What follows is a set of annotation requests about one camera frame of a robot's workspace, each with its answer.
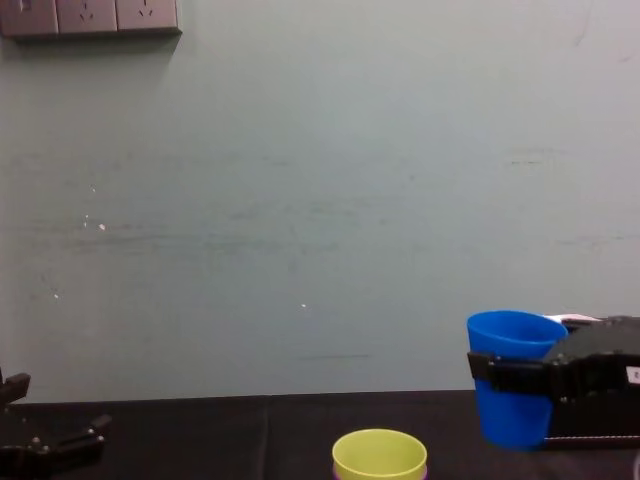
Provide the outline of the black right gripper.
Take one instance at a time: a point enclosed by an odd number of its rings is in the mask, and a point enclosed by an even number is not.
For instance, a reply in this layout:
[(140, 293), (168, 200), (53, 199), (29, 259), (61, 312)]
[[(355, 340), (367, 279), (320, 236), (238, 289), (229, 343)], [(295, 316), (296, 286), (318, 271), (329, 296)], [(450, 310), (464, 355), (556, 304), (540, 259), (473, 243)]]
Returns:
[[(639, 435), (639, 319), (555, 315), (569, 332), (548, 355), (561, 368), (550, 437)], [(540, 360), (468, 352), (474, 380), (499, 392), (549, 393), (548, 367)]]

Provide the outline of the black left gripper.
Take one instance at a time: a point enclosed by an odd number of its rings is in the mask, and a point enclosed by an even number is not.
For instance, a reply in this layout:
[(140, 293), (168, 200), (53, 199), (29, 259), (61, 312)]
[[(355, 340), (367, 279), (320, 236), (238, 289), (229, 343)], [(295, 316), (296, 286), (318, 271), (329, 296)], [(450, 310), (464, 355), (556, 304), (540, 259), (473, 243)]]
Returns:
[[(1, 412), (26, 397), (31, 376), (19, 373), (1, 377)], [(28, 444), (1, 447), (2, 479), (49, 479), (53, 469), (72, 469), (93, 465), (103, 456), (112, 417), (101, 415), (87, 427), (57, 440), (34, 436)]]

